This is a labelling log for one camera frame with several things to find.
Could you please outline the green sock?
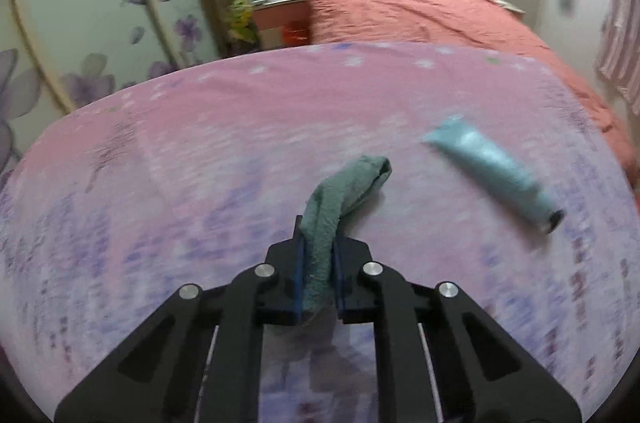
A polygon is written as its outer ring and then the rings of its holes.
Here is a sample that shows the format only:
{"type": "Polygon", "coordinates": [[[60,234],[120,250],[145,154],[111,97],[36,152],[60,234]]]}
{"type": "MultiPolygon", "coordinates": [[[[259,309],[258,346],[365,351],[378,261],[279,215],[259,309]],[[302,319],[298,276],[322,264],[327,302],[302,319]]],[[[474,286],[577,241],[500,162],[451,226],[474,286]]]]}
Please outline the green sock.
{"type": "Polygon", "coordinates": [[[330,295],[332,247],[341,221],[375,195],[392,175],[390,159],[363,154],[314,188],[299,223],[306,243],[303,313],[322,310],[330,295]]]}

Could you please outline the light blue cream tube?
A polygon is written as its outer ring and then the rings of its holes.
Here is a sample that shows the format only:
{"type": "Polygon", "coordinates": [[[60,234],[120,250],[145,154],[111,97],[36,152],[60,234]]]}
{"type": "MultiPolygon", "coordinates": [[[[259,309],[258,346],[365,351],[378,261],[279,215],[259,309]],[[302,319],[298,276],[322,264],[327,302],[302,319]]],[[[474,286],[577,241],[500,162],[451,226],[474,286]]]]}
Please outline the light blue cream tube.
{"type": "Polygon", "coordinates": [[[554,232],[562,223],[564,210],[537,176],[462,117],[442,121],[421,142],[435,148],[488,195],[542,232],[554,232]]]}

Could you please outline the small orange trash bin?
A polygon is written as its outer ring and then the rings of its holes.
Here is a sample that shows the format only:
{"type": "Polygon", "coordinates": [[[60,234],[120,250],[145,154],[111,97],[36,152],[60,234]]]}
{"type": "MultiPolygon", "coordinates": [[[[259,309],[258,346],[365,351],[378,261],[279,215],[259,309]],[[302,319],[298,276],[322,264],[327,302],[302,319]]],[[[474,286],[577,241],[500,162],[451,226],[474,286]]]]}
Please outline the small orange trash bin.
{"type": "Polygon", "coordinates": [[[310,44],[310,29],[306,21],[292,21],[281,28],[283,45],[299,47],[310,44]]]}

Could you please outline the pink floral tablecloth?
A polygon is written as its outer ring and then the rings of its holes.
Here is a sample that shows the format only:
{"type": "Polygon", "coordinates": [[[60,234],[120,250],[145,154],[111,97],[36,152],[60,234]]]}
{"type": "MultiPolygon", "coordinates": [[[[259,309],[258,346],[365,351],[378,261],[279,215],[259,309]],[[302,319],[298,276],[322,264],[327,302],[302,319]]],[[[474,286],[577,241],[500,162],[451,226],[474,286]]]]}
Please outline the pink floral tablecloth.
{"type": "Polygon", "coordinates": [[[639,348],[639,213],[543,62],[418,43],[218,60],[47,128],[1,192],[1,344],[44,414],[181,284],[217,287],[291,235],[363,154],[393,173],[350,234],[408,280],[459,284],[590,417],[639,348]],[[544,233],[421,138],[462,117],[564,210],[544,233]]]}

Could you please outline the pink striped curtain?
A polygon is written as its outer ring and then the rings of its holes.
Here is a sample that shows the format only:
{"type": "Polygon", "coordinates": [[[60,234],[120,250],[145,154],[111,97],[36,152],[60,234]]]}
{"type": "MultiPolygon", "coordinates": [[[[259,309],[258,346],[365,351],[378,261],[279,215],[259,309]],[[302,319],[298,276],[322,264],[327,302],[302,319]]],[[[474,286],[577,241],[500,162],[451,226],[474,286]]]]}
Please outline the pink striped curtain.
{"type": "Polygon", "coordinates": [[[606,16],[597,72],[614,85],[632,113],[639,114],[640,0],[611,0],[606,16]]]}

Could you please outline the pink bedside table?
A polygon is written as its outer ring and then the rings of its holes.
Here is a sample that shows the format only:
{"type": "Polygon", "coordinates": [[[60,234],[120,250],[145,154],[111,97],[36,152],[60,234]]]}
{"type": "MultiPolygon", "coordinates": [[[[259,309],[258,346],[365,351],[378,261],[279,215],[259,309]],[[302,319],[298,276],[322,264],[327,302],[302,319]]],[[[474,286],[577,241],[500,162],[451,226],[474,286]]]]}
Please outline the pink bedside table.
{"type": "Polygon", "coordinates": [[[291,42],[285,39],[285,31],[303,31],[303,39],[308,36],[310,5],[308,0],[268,0],[256,5],[253,18],[264,50],[276,50],[291,42]]]}

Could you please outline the salmon pink duvet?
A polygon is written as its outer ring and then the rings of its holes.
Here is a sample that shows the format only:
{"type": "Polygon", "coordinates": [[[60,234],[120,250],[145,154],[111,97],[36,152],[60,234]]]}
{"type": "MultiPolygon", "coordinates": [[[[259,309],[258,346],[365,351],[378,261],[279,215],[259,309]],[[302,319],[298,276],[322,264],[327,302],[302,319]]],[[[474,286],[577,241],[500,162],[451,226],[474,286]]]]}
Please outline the salmon pink duvet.
{"type": "Polygon", "coordinates": [[[637,149],[623,122],[579,73],[533,30],[493,0],[308,0],[314,44],[425,42],[471,46],[543,62],[587,110],[631,185],[637,149]]]}

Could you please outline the right bedside table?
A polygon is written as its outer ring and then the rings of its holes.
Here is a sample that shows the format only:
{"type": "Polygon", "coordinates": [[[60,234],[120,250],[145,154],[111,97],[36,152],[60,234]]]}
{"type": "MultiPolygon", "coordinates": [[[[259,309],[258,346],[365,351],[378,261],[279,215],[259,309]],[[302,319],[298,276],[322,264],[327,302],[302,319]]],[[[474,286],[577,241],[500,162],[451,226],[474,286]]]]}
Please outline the right bedside table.
{"type": "Polygon", "coordinates": [[[524,17],[526,13],[523,9],[520,9],[518,6],[515,6],[507,1],[503,0],[493,0],[498,6],[505,9],[507,12],[511,13],[514,16],[524,17]]]}

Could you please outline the floral wardrobe sliding door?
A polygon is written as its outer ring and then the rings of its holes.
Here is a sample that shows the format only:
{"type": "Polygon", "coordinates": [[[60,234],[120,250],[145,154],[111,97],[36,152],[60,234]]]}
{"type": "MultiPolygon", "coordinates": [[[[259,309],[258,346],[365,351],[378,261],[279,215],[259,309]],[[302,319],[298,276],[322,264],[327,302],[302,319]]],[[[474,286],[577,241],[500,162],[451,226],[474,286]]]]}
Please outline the floral wardrobe sliding door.
{"type": "Polygon", "coordinates": [[[63,114],[215,60],[203,0],[1,0],[1,169],[63,114]]]}

